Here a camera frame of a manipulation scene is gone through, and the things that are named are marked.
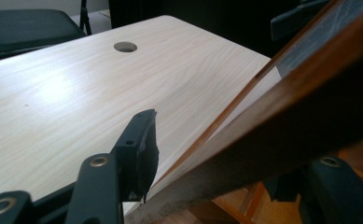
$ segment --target table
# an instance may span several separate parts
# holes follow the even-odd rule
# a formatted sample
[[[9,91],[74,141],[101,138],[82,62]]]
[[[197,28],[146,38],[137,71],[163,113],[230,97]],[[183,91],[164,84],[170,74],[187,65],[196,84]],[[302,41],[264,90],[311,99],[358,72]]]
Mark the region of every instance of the table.
[[[122,41],[137,50],[115,50]],[[75,181],[150,108],[158,180],[268,61],[166,16],[0,61],[0,192],[36,200]]]

